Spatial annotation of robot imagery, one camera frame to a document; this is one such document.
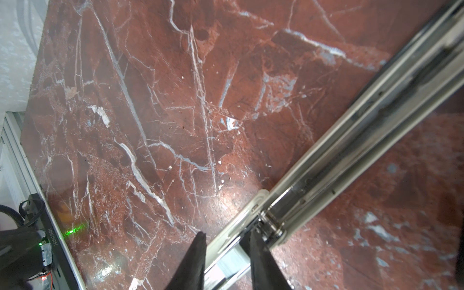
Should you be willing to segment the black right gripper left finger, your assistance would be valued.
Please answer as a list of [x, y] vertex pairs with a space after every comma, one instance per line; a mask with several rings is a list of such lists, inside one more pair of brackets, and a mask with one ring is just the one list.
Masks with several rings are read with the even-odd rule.
[[189, 246], [166, 290], [203, 290], [206, 258], [206, 234], [199, 232]]

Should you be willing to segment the silver staple strip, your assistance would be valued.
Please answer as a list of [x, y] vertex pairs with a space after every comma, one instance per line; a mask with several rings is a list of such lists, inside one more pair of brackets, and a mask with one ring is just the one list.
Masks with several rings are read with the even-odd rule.
[[250, 256], [237, 245], [225, 254], [216, 264], [226, 279], [230, 279], [250, 266]]

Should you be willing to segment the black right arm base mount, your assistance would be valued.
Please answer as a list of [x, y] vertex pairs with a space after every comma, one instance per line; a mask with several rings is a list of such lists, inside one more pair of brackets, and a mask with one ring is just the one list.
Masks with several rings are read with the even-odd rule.
[[64, 248], [64, 238], [58, 233], [47, 211], [44, 199], [31, 194], [19, 205], [19, 214], [24, 218], [24, 227], [37, 231], [40, 240], [39, 270], [27, 279], [34, 290], [84, 290], [85, 285], [71, 264], [71, 257]]

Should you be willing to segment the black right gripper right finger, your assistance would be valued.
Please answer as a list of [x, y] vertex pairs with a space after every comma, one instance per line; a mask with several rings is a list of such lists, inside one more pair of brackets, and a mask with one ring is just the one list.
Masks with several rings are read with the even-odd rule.
[[291, 289], [271, 251], [256, 230], [250, 233], [250, 262], [254, 290]]

